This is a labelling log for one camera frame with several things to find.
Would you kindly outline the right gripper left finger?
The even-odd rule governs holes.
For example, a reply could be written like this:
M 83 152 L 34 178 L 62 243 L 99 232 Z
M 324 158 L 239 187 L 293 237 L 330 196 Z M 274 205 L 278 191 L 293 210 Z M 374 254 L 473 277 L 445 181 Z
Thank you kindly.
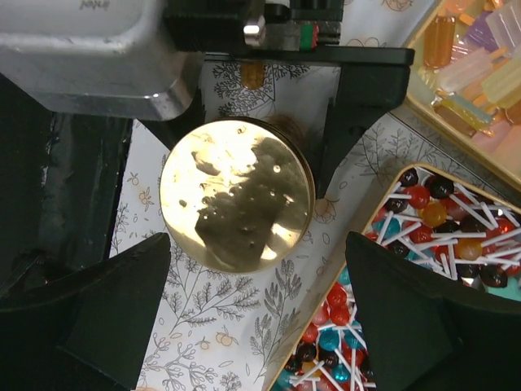
M 133 390 L 170 264 L 155 234 L 111 259 L 1 300 L 3 390 Z

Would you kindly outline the gold round lid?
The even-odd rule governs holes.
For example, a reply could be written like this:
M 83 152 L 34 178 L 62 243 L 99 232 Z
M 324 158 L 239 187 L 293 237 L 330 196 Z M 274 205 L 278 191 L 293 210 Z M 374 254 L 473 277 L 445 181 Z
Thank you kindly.
M 160 177 L 176 244 L 203 266 L 247 274 L 274 266 L 308 230 L 316 186 L 305 132 L 290 117 L 231 117 L 184 136 Z

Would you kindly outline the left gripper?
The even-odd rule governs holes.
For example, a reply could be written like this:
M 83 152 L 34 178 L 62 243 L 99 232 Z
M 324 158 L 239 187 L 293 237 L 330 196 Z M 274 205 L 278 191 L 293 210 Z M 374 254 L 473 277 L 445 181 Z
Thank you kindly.
M 341 1 L 167 1 L 163 21 L 180 51 L 207 61 L 343 65 L 328 105 L 317 198 L 360 137 L 405 99 L 414 51 L 342 46 Z

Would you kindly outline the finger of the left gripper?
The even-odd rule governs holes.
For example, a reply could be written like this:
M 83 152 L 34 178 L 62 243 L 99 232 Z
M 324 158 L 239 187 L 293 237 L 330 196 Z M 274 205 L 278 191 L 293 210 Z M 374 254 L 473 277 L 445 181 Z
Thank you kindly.
M 206 111 L 199 85 L 203 63 L 184 63 L 177 80 L 152 99 L 159 104 L 154 120 L 142 119 L 143 125 L 169 150 L 204 123 Z

